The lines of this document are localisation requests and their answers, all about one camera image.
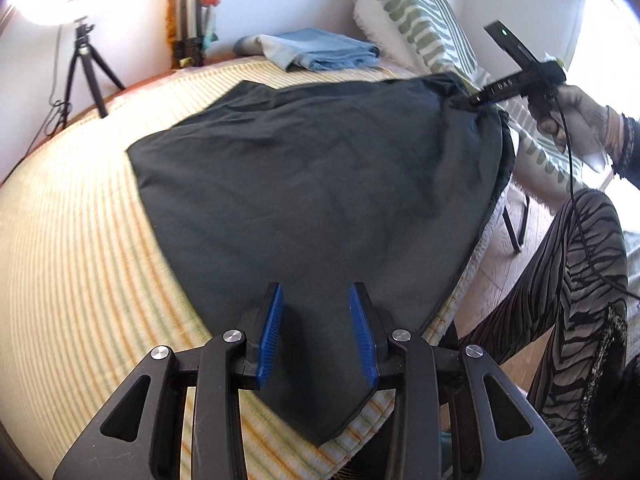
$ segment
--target zebra print pants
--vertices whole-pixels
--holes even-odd
[[[625,245],[613,204],[591,189],[575,199],[593,265],[626,288]],[[626,303],[587,263],[570,201],[507,297],[461,345],[478,344],[503,364],[551,327],[527,399],[584,473],[606,458],[597,420],[604,390],[615,388],[625,367]]]

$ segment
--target folded blue cloth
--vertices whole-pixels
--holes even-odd
[[[298,65],[315,72],[377,66],[376,46],[319,28],[305,28],[277,36],[245,36],[234,52],[240,56],[265,56],[283,70]]]

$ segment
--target sleeve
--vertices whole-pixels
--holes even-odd
[[[626,173],[621,176],[640,189],[640,124],[633,119],[629,119],[629,123],[629,161]]]

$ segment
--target hand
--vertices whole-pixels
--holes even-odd
[[[614,160],[620,157],[620,153],[616,152],[619,143],[615,137],[622,133],[622,118],[614,110],[600,106],[577,86],[560,86],[557,99],[564,113],[572,153],[575,156],[598,172],[606,166],[604,151],[609,152]],[[566,134],[555,101],[552,102],[552,108],[552,118],[540,117],[540,113],[531,106],[529,111],[538,122],[538,131],[544,135],[551,135],[558,150],[564,153]]]

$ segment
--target power cord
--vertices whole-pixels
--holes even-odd
[[[569,153],[569,194],[571,195],[571,202],[574,206],[574,214],[575,214],[575,220],[576,223],[578,224],[578,231],[580,231],[580,238],[582,239],[582,244],[584,246],[584,253],[587,255],[587,263],[589,264],[589,266],[591,267],[591,270],[593,271],[593,273],[598,276],[604,283],[606,283],[607,285],[609,285],[611,288],[613,288],[614,290],[617,290],[618,292],[621,292],[622,294],[626,294],[627,296],[630,296],[632,298],[635,298],[636,300],[640,300],[640,296],[629,292],[628,290],[626,290],[626,288],[623,288],[622,286],[619,286],[617,283],[612,282],[609,278],[606,278],[605,276],[603,276],[601,273],[599,273],[596,268],[593,265],[593,262],[591,261],[591,255],[589,254],[589,250],[587,248],[587,240],[584,237],[584,232],[582,230],[582,224],[580,223],[580,215],[578,213],[578,206],[575,203],[575,196],[574,196],[574,158],[572,157],[571,154],[571,136],[569,135],[569,130],[566,127],[566,119],[564,118],[564,112],[562,111],[562,108],[560,107],[560,103],[558,102],[558,98],[554,98],[554,100],[556,101],[556,106],[558,107],[558,111],[560,112],[560,118],[562,119],[562,127],[564,128],[564,134],[566,136],[566,148],[567,148],[567,152]]]
[[[38,129],[36,138],[43,131],[47,137],[50,137],[56,133],[58,128],[62,125],[62,112],[64,111],[65,106],[68,109],[68,113],[71,112],[71,102],[65,103],[60,99],[56,101],[53,100],[53,95],[56,93],[56,87],[58,86],[58,59],[60,58],[60,37],[61,36],[62,36],[62,25],[59,25],[58,33],[56,35],[56,50],[54,53],[54,60],[53,60],[53,82],[51,84],[51,92],[49,93],[49,106],[51,106],[51,108],[49,109],[49,113],[47,114],[44,121],[42,122],[42,125]],[[56,125],[53,127],[53,130],[47,133],[47,130],[49,129],[49,125],[54,120],[56,120],[56,118],[58,119],[58,121],[56,122]]]
[[[53,82],[51,84],[51,92],[49,93],[49,99],[48,99],[50,109],[44,121],[42,121],[42,124],[38,128],[37,133],[33,137],[33,140],[29,144],[29,147],[27,148],[26,152],[24,153],[22,158],[17,162],[17,164],[14,167],[12,167],[9,174],[2,181],[3,183],[6,182],[6,180],[11,176],[11,174],[15,171],[15,168],[20,166],[20,164],[24,161],[24,159],[27,158],[27,156],[29,155],[29,152],[31,151],[36,140],[38,140],[38,138],[40,137],[41,133],[44,132],[46,137],[51,137],[53,134],[56,133],[58,128],[62,125],[62,111],[65,109],[65,105],[68,108],[68,111],[71,112],[71,102],[65,103],[60,99],[56,101],[53,100],[53,95],[56,93],[56,88],[58,86],[58,60],[60,58],[60,39],[62,36],[62,27],[63,27],[62,25],[58,26],[58,32],[56,34],[56,49],[54,52],[54,59],[53,59]],[[50,132],[47,133],[51,123],[53,123],[53,121],[55,120],[57,120],[56,125],[53,127],[53,129]]]

